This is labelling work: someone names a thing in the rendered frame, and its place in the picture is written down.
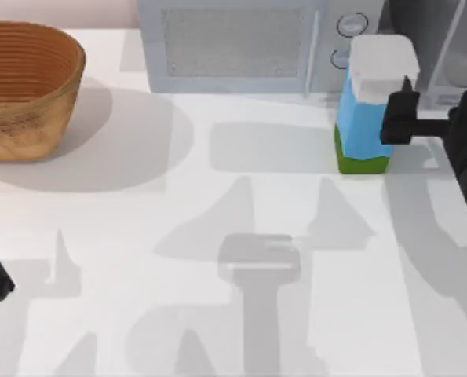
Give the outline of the wooden basket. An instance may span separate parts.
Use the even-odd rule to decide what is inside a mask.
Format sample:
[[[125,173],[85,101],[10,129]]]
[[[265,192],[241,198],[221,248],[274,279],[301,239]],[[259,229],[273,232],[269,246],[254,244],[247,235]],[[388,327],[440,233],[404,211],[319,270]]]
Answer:
[[[0,20],[0,162],[50,155],[77,101],[86,52],[60,29]]]

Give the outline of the blue green white carton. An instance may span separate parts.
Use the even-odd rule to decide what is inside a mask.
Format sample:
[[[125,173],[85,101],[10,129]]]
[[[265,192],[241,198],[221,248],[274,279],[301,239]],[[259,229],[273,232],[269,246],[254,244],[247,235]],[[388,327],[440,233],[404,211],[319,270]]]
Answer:
[[[389,96],[420,72],[412,41],[397,34],[358,35],[350,44],[348,68],[334,125],[342,174],[383,174],[392,147],[380,140]]]

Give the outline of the small microwave knob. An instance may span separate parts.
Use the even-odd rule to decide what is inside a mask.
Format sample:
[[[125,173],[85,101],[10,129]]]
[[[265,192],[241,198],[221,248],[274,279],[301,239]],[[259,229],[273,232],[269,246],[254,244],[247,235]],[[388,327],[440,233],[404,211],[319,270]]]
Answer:
[[[338,70],[346,70],[349,64],[349,58],[349,49],[335,49],[330,55],[330,63]]]

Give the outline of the large microwave knob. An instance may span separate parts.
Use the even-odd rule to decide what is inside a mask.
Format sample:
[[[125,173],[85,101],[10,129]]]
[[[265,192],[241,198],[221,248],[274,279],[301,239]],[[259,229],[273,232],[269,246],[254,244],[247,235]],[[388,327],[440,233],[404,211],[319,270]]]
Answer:
[[[353,38],[364,33],[369,20],[364,13],[355,12],[340,16],[336,23],[337,33],[343,38]]]

